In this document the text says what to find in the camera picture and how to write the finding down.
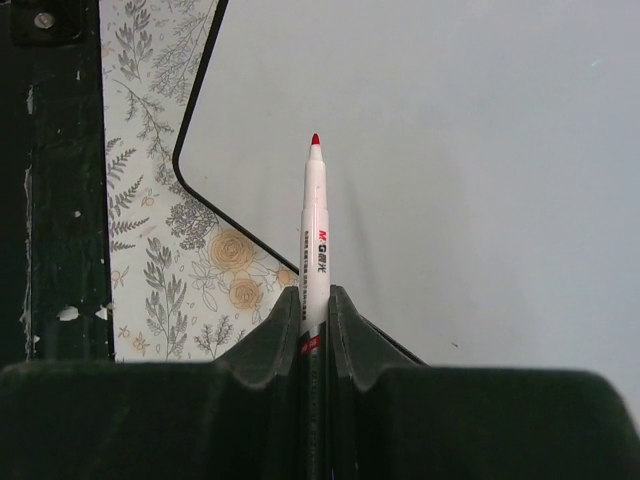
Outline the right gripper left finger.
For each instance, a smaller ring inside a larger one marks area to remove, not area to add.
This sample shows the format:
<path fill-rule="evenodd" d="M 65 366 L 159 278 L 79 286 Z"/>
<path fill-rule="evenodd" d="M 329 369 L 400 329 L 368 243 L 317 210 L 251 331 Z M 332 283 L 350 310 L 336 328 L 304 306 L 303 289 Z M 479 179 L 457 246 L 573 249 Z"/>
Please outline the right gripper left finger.
<path fill-rule="evenodd" d="M 40 361 L 1 373 L 5 479 L 294 479 L 300 302 L 209 363 Z"/>

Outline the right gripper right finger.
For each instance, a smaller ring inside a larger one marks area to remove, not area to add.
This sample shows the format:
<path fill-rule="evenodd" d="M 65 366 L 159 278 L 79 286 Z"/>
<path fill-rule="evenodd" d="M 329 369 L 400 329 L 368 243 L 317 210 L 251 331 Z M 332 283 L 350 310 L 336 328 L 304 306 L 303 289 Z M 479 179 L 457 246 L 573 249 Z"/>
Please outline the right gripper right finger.
<path fill-rule="evenodd" d="M 635 479 L 639 437 L 603 377 L 434 367 L 329 301 L 331 456 L 339 479 Z"/>

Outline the white marker pen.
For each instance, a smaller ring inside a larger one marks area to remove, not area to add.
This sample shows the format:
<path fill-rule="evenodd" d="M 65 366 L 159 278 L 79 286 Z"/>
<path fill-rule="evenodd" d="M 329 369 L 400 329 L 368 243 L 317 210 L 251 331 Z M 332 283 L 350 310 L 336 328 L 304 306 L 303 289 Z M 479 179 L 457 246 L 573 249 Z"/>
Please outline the white marker pen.
<path fill-rule="evenodd" d="M 311 139 L 305 163 L 300 228 L 300 354 L 305 366 L 319 373 L 329 318 L 330 254 L 326 165 L 318 134 Z"/>

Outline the white board with black frame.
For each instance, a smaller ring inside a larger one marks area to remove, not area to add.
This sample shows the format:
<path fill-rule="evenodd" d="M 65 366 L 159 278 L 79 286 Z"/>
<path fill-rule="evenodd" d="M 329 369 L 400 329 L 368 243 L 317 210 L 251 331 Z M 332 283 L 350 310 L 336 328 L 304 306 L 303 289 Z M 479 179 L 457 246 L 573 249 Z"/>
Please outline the white board with black frame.
<path fill-rule="evenodd" d="M 226 1 L 184 184 L 299 261 L 327 166 L 331 279 L 434 365 L 596 372 L 639 408 L 635 1 Z"/>

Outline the floral patterned table mat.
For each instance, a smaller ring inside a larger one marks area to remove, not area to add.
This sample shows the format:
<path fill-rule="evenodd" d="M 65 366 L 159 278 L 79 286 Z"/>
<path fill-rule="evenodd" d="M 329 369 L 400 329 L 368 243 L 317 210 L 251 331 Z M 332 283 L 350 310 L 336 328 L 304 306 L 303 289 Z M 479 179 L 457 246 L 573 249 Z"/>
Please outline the floral patterned table mat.
<path fill-rule="evenodd" d="M 217 5 L 99 5 L 112 301 L 120 361 L 209 361 L 296 274 L 179 183 L 172 154 Z"/>

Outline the black front mounting rail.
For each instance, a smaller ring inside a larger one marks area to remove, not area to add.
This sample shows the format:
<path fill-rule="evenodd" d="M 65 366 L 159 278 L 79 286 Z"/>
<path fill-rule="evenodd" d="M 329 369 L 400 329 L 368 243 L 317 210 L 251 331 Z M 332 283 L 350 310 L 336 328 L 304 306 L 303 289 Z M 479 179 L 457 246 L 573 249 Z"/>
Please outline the black front mounting rail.
<path fill-rule="evenodd" d="M 114 356 L 95 1 L 1 5 L 1 362 Z"/>

